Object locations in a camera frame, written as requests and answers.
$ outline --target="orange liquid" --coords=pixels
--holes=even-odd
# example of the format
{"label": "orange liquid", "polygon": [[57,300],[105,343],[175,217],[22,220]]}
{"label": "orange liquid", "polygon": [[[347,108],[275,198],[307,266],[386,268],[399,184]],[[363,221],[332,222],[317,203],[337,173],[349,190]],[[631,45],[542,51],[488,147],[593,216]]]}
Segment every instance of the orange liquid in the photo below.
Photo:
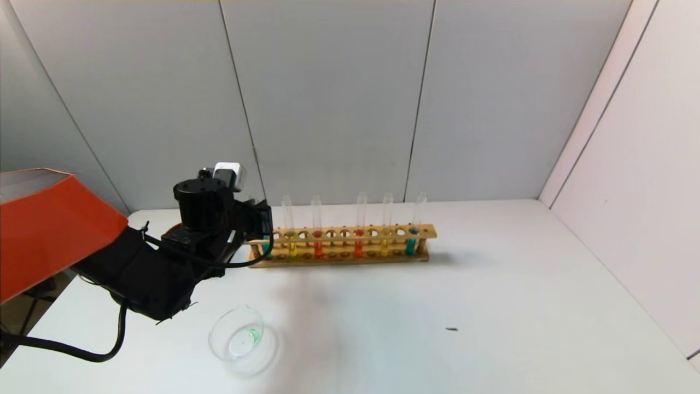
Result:
{"label": "orange liquid", "polygon": [[[358,236],[358,237],[361,237],[361,236],[365,235],[365,231],[364,231],[364,230],[357,229],[357,230],[355,230],[355,235]],[[355,257],[357,257],[357,258],[362,258],[362,256],[363,256],[363,253],[362,253],[362,241],[361,241],[361,240],[357,240],[357,241],[355,241]]]}
{"label": "orange liquid", "polygon": [[[322,236],[323,236],[322,231],[314,231],[315,238],[320,238]],[[323,243],[322,242],[314,243],[314,257],[317,259],[323,258]]]}

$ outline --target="cable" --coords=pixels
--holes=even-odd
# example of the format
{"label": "cable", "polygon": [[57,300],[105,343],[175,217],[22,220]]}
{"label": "cable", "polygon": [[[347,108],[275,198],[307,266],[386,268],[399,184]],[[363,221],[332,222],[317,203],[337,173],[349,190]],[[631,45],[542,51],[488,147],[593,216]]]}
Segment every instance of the cable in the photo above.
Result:
{"label": "cable", "polygon": [[100,286],[99,283],[95,283],[95,282],[93,282],[93,281],[87,279],[86,277],[82,276],[81,274],[78,274],[78,278],[80,278],[80,280],[82,280],[83,282],[89,283],[89,284],[91,284],[91,285],[93,285],[93,286]]}
{"label": "cable", "polygon": [[163,249],[166,249],[168,252],[172,252],[174,254],[179,255],[180,257],[183,257],[193,263],[199,264],[201,266],[209,266],[209,267],[214,267],[214,268],[243,268],[247,266],[252,266],[255,263],[258,263],[264,259],[266,259],[270,253],[272,252],[272,246],[274,245],[274,236],[272,232],[270,231],[269,233],[269,247],[265,251],[265,253],[261,254],[260,257],[256,257],[255,259],[252,259],[250,261],[245,261],[243,263],[222,263],[219,261],[211,261],[207,259],[203,259],[199,256],[195,256],[193,254],[184,252],[182,250],[179,250],[175,247],[172,247],[166,243],[161,242],[158,239],[155,239],[152,236],[149,236],[148,234],[143,235],[143,239],[146,240],[146,242],[150,242],[158,247],[161,247]]}
{"label": "cable", "polygon": [[29,307],[29,312],[27,312],[27,316],[24,317],[24,323],[22,323],[22,328],[20,329],[20,335],[25,334],[25,330],[27,329],[27,326],[29,325],[29,321],[32,319],[32,315],[34,314],[34,309],[36,308],[36,304],[38,302],[39,302],[39,299],[37,299],[37,298],[32,299],[31,306]]}
{"label": "cable", "polygon": [[119,309],[119,328],[117,332],[117,341],[114,343],[114,347],[108,353],[98,354],[89,351],[84,351],[83,349],[76,348],[74,346],[62,344],[60,342],[51,341],[48,339],[31,338],[24,337],[22,335],[15,335],[9,333],[2,333],[0,335],[0,341],[6,342],[8,344],[17,344],[22,346],[30,346],[32,348],[42,348],[49,351],[57,351],[59,353],[65,353],[67,355],[72,355],[90,362],[105,362],[111,360],[119,349],[122,348],[124,343],[124,333],[126,330],[126,315],[127,315],[127,304],[123,303]]}

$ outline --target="glass test tube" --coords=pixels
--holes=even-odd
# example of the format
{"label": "glass test tube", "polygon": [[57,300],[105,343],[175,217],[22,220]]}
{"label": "glass test tube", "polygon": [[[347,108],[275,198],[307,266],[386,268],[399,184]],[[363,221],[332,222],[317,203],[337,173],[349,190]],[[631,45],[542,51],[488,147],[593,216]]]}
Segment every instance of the glass test tube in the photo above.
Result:
{"label": "glass test tube", "polygon": [[[323,236],[323,226],[321,226],[321,197],[314,196],[311,200],[311,216],[314,220],[314,238]],[[314,256],[317,259],[323,258],[323,243],[314,243]]]}
{"label": "glass test tube", "polygon": [[[355,235],[361,237],[365,235],[365,211],[367,210],[367,194],[363,191],[357,196],[357,229]],[[362,258],[363,241],[355,241],[355,257]]]}
{"label": "glass test tube", "polygon": [[[413,209],[413,222],[411,222],[411,228],[408,230],[411,234],[420,234],[420,226],[423,223],[423,209],[426,206],[426,201],[428,201],[428,195],[425,193],[420,193],[418,195],[418,200],[416,201],[416,207]],[[411,238],[406,242],[406,255],[412,256],[416,251],[416,238]]]}
{"label": "glass test tube", "polygon": [[[288,240],[294,238],[296,233],[294,232],[294,216],[292,215],[292,200],[289,196],[284,196],[282,198],[282,211],[284,212],[284,228],[287,232],[284,234],[284,238]],[[299,256],[297,251],[297,244],[290,242],[288,244],[289,258],[296,259]]]}
{"label": "glass test tube", "polygon": [[[391,208],[393,205],[393,196],[391,193],[384,194],[384,218],[383,218],[383,228],[381,229],[381,234],[383,236],[391,235]],[[382,257],[389,256],[389,240],[381,240],[379,242],[381,248],[379,249],[379,254]]]}

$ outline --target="test tube rack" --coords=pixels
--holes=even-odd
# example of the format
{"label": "test tube rack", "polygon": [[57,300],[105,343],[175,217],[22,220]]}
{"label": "test tube rack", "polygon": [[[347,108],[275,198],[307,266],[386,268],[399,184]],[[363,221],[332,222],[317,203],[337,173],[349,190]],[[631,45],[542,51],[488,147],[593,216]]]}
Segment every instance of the test tube rack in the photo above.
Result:
{"label": "test tube rack", "polygon": [[[365,226],[363,236],[356,236],[354,226],[323,227],[323,235],[318,238],[312,236],[314,229],[280,229],[274,230],[274,245],[268,258],[251,266],[251,268],[275,268],[291,266],[334,266],[351,264],[383,264],[402,263],[414,261],[428,261],[428,246],[426,241],[429,238],[437,238],[438,233],[432,224],[421,224],[418,226],[418,233],[413,234],[409,229],[415,227],[411,224],[389,226],[391,234],[384,235],[382,230],[385,226]],[[294,236],[286,238],[284,234]],[[409,240],[415,239],[415,251],[413,254],[406,254],[406,247]],[[382,256],[381,241],[388,240],[388,255]],[[355,242],[363,242],[363,256],[356,257],[354,254]],[[317,259],[314,256],[314,243],[323,243],[323,258]],[[247,242],[251,246],[250,259],[257,258],[263,253],[263,248],[269,243],[268,240],[250,240]],[[289,243],[297,244],[297,257],[289,257]]]}

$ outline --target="white tabletop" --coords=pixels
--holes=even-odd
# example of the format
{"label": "white tabletop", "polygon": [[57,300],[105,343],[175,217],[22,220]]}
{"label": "white tabletop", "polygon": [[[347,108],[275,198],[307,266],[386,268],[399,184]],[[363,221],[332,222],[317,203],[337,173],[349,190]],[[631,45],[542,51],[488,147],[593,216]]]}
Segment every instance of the white tabletop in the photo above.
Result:
{"label": "white tabletop", "polygon": [[[393,221],[412,206],[395,204]],[[310,223],[295,208],[297,226]],[[378,222],[379,207],[368,208]],[[19,348],[7,393],[700,393],[700,374],[586,247],[537,201],[429,203],[428,263],[234,269],[200,283],[172,320],[127,314],[124,346],[92,364]],[[354,224],[326,206],[324,225]],[[176,210],[134,213],[159,236]],[[276,224],[281,224],[278,209]],[[242,251],[237,256],[245,258]],[[274,364],[229,375],[207,334],[241,304],[279,339]],[[118,306],[74,280],[31,331],[107,351]],[[446,330],[456,327],[458,331]]]}

